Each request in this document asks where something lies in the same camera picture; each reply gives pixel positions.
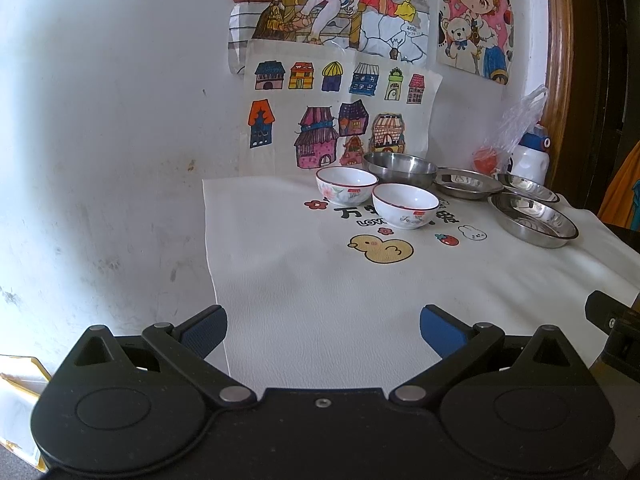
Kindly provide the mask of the white ceramic bowl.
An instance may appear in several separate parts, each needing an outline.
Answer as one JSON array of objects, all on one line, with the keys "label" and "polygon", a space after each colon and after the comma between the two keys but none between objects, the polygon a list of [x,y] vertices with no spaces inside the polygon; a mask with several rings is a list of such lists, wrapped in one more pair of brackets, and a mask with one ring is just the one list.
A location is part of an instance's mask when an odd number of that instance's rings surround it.
[{"label": "white ceramic bowl", "polygon": [[401,183],[380,183],[372,191],[372,203],[378,215],[394,228],[415,230],[432,221],[439,198],[423,188]]},{"label": "white ceramic bowl", "polygon": [[352,207],[371,197],[378,178],[356,167],[332,166],[318,169],[316,182],[322,197],[331,204]]}]

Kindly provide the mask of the white blue water bottle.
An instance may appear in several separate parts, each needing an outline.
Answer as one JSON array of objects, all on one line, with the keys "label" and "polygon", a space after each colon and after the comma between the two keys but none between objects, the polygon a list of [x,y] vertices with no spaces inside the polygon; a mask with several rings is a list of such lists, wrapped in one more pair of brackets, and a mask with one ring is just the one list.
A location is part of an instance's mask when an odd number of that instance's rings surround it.
[{"label": "white blue water bottle", "polygon": [[523,134],[508,162],[508,173],[544,184],[548,172],[551,139],[548,130],[536,124]]}]

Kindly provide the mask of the yellow white box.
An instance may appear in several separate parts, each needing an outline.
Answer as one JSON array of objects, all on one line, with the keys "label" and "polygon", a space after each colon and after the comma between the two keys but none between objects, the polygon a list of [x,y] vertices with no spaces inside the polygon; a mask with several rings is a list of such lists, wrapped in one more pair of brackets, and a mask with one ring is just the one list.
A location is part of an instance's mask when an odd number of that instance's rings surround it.
[{"label": "yellow white box", "polygon": [[30,419],[50,380],[38,359],[2,354],[1,445],[39,472],[46,472],[47,466],[32,436]]}]

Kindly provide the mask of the girl with bear drawing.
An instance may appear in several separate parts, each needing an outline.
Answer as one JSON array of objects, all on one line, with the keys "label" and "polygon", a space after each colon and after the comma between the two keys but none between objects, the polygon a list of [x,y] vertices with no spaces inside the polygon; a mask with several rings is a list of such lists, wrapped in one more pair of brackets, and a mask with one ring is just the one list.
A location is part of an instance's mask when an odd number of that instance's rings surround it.
[{"label": "girl with bear drawing", "polygon": [[507,84],[513,25],[512,0],[438,0],[437,61]]}]

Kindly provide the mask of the orange dress lady painting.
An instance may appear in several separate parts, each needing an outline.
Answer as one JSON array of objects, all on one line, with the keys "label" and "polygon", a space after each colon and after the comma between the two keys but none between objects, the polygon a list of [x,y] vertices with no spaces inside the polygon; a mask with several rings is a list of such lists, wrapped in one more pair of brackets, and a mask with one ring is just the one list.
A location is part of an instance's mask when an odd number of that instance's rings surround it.
[{"label": "orange dress lady painting", "polygon": [[640,226],[640,142],[628,154],[608,186],[598,218],[611,226],[638,231]]}]

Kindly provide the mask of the white ceramic bowl front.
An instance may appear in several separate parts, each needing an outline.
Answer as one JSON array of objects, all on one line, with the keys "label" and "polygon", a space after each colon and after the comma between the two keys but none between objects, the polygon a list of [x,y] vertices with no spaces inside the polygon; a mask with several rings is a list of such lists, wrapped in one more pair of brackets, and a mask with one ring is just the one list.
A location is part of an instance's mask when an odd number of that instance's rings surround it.
[{"label": "white ceramic bowl front", "polygon": [[372,203],[378,215],[394,228],[415,230],[432,221],[439,198],[423,188],[401,183],[380,183],[372,191]]}]

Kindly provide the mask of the boy on bench drawing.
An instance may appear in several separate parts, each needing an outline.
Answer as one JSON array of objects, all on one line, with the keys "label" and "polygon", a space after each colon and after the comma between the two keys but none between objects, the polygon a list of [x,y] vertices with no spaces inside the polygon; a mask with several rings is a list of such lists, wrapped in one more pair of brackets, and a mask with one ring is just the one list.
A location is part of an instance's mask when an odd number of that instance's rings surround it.
[{"label": "boy on bench drawing", "polygon": [[232,0],[228,64],[241,75],[252,40],[327,44],[427,63],[430,0]]}]

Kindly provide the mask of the clear plastic bag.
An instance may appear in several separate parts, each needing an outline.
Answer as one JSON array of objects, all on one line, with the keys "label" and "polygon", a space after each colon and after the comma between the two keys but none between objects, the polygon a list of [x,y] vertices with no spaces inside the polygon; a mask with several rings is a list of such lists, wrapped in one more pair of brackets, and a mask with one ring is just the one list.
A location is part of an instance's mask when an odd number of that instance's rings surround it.
[{"label": "clear plastic bag", "polygon": [[472,167],[486,176],[503,172],[514,148],[540,121],[548,100],[549,89],[539,86],[518,102],[507,107],[498,126],[489,131],[480,147],[472,155]]}]

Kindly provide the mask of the white printed table mat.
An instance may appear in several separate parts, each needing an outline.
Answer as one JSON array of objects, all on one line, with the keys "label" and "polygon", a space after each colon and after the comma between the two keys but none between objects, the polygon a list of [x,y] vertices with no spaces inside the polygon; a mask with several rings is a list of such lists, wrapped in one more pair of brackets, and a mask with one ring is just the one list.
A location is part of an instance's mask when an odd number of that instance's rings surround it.
[{"label": "white printed table mat", "polygon": [[436,360],[419,338],[426,304],[520,334],[555,324],[593,362],[604,338],[588,295],[630,304],[639,291],[638,254],[567,205],[578,237],[549,249],[508,234],[481,202],[447,198],[429,226],[400,230],[324,202],[308,176],[207,180],[203,194],[229,370],[257,391],[390,388]]}]

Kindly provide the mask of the wooden door frame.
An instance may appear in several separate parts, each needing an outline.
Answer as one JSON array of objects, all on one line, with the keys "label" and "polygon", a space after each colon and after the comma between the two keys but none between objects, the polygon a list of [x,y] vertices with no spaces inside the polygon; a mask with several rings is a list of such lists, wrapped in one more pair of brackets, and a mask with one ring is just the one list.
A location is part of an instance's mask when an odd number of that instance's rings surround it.
[{"label": "wooden door frame", "polygon": [[551,140],[546,185],[552,186],[570,106],[574,61],[574,10],[572,0],[548,0],[548,99],[541,122]]}]

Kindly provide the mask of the colourful houses drawing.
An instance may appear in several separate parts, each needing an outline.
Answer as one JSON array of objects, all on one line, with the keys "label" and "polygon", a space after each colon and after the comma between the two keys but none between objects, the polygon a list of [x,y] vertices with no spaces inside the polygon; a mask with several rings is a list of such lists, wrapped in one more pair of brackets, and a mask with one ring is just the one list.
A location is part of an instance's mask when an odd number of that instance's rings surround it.
[{"label": "colourful houses drawing", "polygon": [[358,167],[369,153],[423,156],[442,77],[357,50],[253,40],[246,48],[239,172]]}]

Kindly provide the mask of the steel plate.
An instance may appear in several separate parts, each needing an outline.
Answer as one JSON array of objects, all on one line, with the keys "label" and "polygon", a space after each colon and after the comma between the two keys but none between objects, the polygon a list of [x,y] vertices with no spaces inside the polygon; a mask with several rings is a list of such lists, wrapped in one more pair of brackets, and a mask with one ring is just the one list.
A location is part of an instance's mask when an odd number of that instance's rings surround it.
[{"label": "steel plate", "polygon": [[514,176],[514,174],[497,174],[496,180],[506,191],[518,194],[519,196],[538,200],[538,202],[546,204],[556,204],[560,201],[558,194],[527,178]]},{"label": "steel plate", "polygon": [[539,200],[512,192],[488,197],[498,225],[512,236],[542,248],[560,248],[577,240],[579,230],[565,214]]},{"label": "steel plate", "polygon": [[486,174],[449,167],[437,169],[434,185],[440,192],[459,200],[486,200],[503,191],[503,185]]}]

